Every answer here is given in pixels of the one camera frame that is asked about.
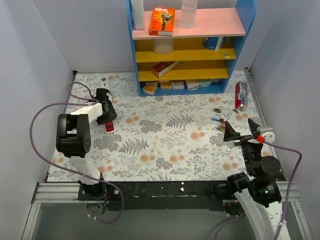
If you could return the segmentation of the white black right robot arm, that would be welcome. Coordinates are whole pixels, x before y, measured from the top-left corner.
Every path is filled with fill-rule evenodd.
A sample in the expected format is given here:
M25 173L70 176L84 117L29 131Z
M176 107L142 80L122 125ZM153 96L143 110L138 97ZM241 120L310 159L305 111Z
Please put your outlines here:
M250 135L241 135L225 122L224 142L239 146L245 172L227 178L226 192L237 199L252 227L257 240L289 240L286 223L281 223L282 196L276 181L281 176L280 161L271 155L262 156L265 140L275 140L274 130L248 119Z

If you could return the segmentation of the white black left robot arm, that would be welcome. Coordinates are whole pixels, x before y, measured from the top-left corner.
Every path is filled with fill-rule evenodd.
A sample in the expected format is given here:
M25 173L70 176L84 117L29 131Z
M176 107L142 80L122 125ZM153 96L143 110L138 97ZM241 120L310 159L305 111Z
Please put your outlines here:
M57 119L56 149L68 158L76 170L84 176L79 180L85 194L95 200L103 199L106 185L102 173L95 166L91 155L90 123L98 125L117 118L116 111L109 100L109 89L97 88L93 98L98 103L88 104L71 113L62 113Z

